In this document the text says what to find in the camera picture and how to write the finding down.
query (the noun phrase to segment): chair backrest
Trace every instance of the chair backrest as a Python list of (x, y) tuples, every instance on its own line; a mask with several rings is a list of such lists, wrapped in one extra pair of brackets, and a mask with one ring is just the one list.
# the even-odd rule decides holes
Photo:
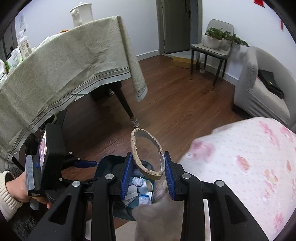
[(207, 29), (209, 29), (209, 28), (218, 28), (218, 29), (222, 28), (223, 32), (228, 31), (231, 34), (234, 33), (234, 27), (230, 23), (222, 22), (222, 21), (216, 20), (216, 19), (212, 19), (209, 22)]

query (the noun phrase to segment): hand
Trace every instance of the hand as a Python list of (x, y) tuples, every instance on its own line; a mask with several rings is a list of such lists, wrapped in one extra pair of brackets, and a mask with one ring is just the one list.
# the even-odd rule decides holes
[[(23, 172), (18, 178), (6, 183), (9, 194), (18, 202), (29, 202), (28, 190), (26, 186), (26, 172)], [(51, 203), (45, 197), (32, 197), (38, 202), (46, 204), (50, 208)]]

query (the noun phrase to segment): white sweater sleeve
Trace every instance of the white sweater sleeve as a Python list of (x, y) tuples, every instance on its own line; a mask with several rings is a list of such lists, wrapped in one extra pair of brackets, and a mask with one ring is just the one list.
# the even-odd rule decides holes
[(22, 205), (21, 202), (15, 200), (7, 191), (6, 182), (13, 180), (15, 177), (11, 172), (0, 172), (0, 211), (6, 221), (10, 220), (17, 209)]

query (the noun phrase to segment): cardboard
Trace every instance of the cardboard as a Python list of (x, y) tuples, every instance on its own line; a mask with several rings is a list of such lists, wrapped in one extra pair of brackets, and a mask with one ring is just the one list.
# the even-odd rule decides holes
[[(156, 172), (156, 171), (148, 170), (146, 167), (143, 166), (137, 153), (137, 147), (136, 147), (137, 137), (144, 137), (150, 140), (156, 146), (160, 156), (160, 171)], [(161, 176), (163, 175), (163, 172), (165, 170), (165, 156), (164, 156), (161, 145), (153, 135), (151, 135), (148, 131), (143, 129), (139, 129), (139, 128), (134, 129), (131, 133), (131, 153), (133, 154), (133, 159), (136, 165), (138, 166), (138, 169), (143, 175), (145, 175), (145, 177), (150, 178), (154, 181), (161, 179)]]
[[(181, 57), (173, 57), (173, 59), (171, 60), (171, 65), (190, 69), (191, 59), (181, 58)], [(196, 60), (193, 61), (193, 69), (195, 69), (195, 68), (196, 68)]]

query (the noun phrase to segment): black bag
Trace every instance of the black bag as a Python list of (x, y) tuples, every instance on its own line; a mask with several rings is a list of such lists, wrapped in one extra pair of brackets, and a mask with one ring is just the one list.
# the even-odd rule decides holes
[(274, 74), (272, 72), (260, 69), (258, 70), (258, 78), (271, 93), (274, 93), (281, 99), (284, 98), (284, 92), (276, 84)]

